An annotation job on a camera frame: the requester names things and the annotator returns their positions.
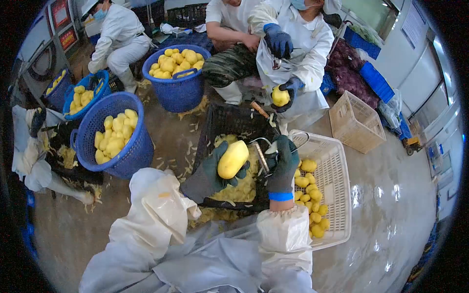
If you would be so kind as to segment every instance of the work glove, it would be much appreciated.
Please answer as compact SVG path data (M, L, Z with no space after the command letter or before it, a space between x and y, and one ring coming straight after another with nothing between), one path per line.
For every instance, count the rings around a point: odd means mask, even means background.
M38 108L31 120L31 128L30 128L30 136L32 138L37 138L38 137L38 132L42 128L42 125L44 124L45 118L47 117L47 111L43 108Z
M289 34L282 31L280 26L275 23L269 23L264 26L265 41L272 55L278 59L290 59L293 51L293 42Z
M277 113L283 113L286 110L290 109L293 105L293 100L296 98L296 94L300 88L304 86L304 83L296 76L290 77L290 79L279 86L279 90L288 90L288 94L290 95L290 101L283 105L282 107L277 107L274 104L271 104L270 107L274 109Z
M285 135L279 135L275 141L279 151L278 162L275 161L275 153L267 158L272 173L267 177L267 191L269 199L283 202L293 199L292 180L300 164L300 157L297 151L291 153L296 146Z
M232 186L238 185L238 180L246 177L246 171L250 167L247 161L238 171L235 177L231 179L223 179L218 175L218 162L221 156L227 151L228 142L224 141L213 150L213 153L205 158L196 172L181 184L181 192L196 203L203 203L205 197L225 189L228 184Z

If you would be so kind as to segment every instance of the blue wristband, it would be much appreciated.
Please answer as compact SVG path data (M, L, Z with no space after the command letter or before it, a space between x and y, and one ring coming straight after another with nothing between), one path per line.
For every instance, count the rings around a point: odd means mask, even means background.
M277 202L286 202L293 199L291 192L269 192L269 199Z

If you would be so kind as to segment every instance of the red sign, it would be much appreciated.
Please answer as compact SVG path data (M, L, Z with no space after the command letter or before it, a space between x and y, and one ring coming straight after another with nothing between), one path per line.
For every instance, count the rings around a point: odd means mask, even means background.
M75 30L73 27L70 27L66 32L64 32L60 37L60 43L62 44L63 50L67 50L74 42L77 41Z
M63 24L69 24L71 22L67 0L57 0L52 3L51 12L54 28L58 28Z

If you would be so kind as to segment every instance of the white plastic basket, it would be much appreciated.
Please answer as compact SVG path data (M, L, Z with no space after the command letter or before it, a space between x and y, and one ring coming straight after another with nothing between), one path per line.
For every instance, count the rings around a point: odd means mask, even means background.
M290 131L290 139L295 145L303 144L307 132L300 130ZM316 185L322 192L321 204L327 204L329 210L325 218L331 221L329 230L323 238L314 238L313 250L320 250L346 242L350 238L352 223L352 207L350 198L350 183L348 179L347 162L342 143L334 138L309 133L308 142L298 149L301 160L312 159L318 164L313 172ZM302 190L295 186L295 191Z

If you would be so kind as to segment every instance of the person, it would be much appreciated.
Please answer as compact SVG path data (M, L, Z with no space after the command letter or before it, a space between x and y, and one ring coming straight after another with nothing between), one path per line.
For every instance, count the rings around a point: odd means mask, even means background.
M290 95L286 105L271 105L280 119L281 131L285 133L287 124L294 120L303 129L328 108L319 88L334 36L321 11L332 14L340 7L340 0L263 1L252 9L248 18L252 33L263 37L257 53L237 54L227 50L223 62L217 55L207 59L203 74L211 86L220 88L217 92L226 102L232 104L242 99L234 83L238 79L258 73L268 95L280 85L280 90L288 90ZM275 62L280 64L278 69L273 69Z
M145 35L144 27L135 13L113 4L111 0L87 0L82 6L82 21L88 15L102 22L101 36L88 63L92 74L109 69L118 76L125 91L134 93L137 85L129 64L140 60L154 45Z
M259 46L259 36L251 35L248 28L250 10L261 0L211 0L207 4L205 23L207 36L216 52L243 43L251 52Z
M79 291L315 292L308 209L293 202L298 153L286 136L276 141L279 162L266 186L270 209L233 223L209 221L191 233L188 219L200 216L196 203L236 185L249 164L235 178L221 179L223 142L181 185L170 170L136 172L129 213L111 226L110 242L88 263Z

